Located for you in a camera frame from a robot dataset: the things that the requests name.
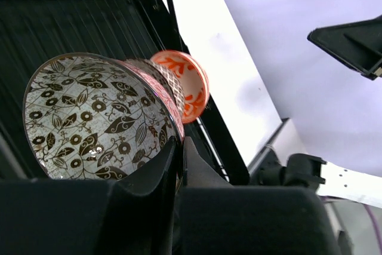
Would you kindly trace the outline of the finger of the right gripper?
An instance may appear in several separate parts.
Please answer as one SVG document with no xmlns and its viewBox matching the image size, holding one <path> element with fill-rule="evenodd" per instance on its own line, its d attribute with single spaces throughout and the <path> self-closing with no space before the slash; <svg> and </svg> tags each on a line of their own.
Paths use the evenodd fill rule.
<svg viewBox="0 0 382 255">
<path fill-rule="evenodd" d="M 363 77 L 381 77 L 381 16 L 317 28 L 307 40 Z"/>
</svg>

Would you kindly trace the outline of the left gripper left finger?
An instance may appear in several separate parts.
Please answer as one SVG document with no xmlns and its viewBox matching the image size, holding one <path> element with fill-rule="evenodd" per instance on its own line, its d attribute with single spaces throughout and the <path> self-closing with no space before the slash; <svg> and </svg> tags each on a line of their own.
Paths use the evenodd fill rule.
<svg viewBox="0 0 382 255">
<path fill-rule="evenodd" d="M 119 181 L 125 204 L 173 202 L 177 178 L 178 141 L 170 137 L 160 152 L 128 177 Z"/>
</svg>

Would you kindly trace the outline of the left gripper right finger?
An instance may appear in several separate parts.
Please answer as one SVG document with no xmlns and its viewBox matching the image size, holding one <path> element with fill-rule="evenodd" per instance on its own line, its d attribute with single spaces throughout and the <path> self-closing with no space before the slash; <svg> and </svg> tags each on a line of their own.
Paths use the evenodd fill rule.
<svg viewBox="0 0 382 255">
<path fill-rule="evenodd" d="M 184 163 L 186 178 L 184 185 L 190 188 L 232 188 L 233 186 L 218 175 L 200 156 L 191 137 L 184 139 Z"/>
</svg>

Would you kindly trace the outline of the orange white patterned bowl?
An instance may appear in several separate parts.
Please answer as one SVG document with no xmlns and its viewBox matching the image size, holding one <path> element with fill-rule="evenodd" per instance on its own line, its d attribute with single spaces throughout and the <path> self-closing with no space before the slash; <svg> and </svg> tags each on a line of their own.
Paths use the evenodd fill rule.
<svg viewBox="0 0 382 255">
<path fill-rule="evenodd" d="M 205 70 L 191 55 L 175 50 L 157 52 L 150 60 L 175 74 L 184 95 L 182 122 L 188 124 L 195 121 L 205 110 L 210 97 Z"/>
</svg>

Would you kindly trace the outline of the dark floral patterned bowl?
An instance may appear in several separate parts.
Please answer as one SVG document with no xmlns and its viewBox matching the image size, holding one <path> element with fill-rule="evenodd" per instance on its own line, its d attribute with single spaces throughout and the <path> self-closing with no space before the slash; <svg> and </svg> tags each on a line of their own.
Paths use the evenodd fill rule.
<svg viewBox="0 0 382 255">
<path fill-rule="evenodd" d="M 44 63 L 28 83 L 23 110 L 30 147 L 52 179 L 120 180 L 170 137 L 184 139 L 177 106 L 156 79 L 96 54 Z"/>
</svg>

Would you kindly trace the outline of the brown geometric patterned bowl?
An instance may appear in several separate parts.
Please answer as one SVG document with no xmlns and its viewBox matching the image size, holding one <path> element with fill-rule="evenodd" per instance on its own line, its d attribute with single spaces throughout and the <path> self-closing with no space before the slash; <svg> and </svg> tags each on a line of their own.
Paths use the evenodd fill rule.
<svg viewBox="0 0 382 255">
<path fill-rule="evenodd" d="M 174 72 L 148 59 L 126 59 L 125 62 L 139 68 L 156 79 L 172 97 L 180 116 L 183 115 L 185 107 L 184 91 Z"/>
</svg>

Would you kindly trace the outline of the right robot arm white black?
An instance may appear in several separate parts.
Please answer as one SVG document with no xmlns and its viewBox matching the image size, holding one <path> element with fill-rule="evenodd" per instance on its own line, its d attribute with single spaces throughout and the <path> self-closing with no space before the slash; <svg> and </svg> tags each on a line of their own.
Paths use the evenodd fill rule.
<svg viewBox="0 0 382 255">
<path fill-rule="evenodd" d="M 288 118 L 276 154 L 314 157 L 319 195 L 381 207 L 381 18 L 322 27 L 307 39 L 326 56 L 283 79 Z"/>
</svg>

